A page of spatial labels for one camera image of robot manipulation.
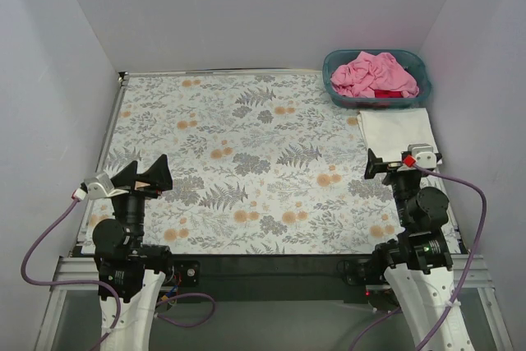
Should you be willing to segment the pink t shirt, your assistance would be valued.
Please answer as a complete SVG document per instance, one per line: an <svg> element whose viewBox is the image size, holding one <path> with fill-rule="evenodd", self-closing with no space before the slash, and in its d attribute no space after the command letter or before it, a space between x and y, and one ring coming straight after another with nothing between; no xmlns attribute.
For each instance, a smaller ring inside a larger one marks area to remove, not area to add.
<svg viewBox="0 0 526 351"><path fill-rule="evenodd" d="M375 99L374 90L400 91L404 99L420 93L415 78L391 53L361 51L356 59L336 68L330 83L337 94L352 98Z"/></svg>

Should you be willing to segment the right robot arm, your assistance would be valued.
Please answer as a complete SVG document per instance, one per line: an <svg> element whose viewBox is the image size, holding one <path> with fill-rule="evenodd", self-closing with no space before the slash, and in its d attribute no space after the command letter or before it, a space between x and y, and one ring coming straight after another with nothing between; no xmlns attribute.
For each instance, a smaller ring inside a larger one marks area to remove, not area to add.
<svg viewBox="0 0 526 351"><path fill-rule="evenodd" d="M433 169L440 157L429 145L411 145L395 162L367 152L364 177L383 175L403 230L375 246L362 276L383 279L390 286L417 350L471 350L453 259L442 232L449 221L449 199L436 187L422 186L426 174L415 167Z"/></svg>

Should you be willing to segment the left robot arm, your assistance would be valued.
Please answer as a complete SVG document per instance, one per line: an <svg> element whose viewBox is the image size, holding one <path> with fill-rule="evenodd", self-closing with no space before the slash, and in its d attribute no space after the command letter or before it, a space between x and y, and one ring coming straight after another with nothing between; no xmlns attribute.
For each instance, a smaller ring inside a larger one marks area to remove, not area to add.
<svg viewBox="0 0 526 351"><path fill-rule="evenodd" d="M91 200L109 199L113 215L93 232L99 274L102 350L147 350L157 297L173 274L167 246L144 243L145 203L173 188L168 158L161 155L145 172L132 161L113 177L85 180Z"/></svg>

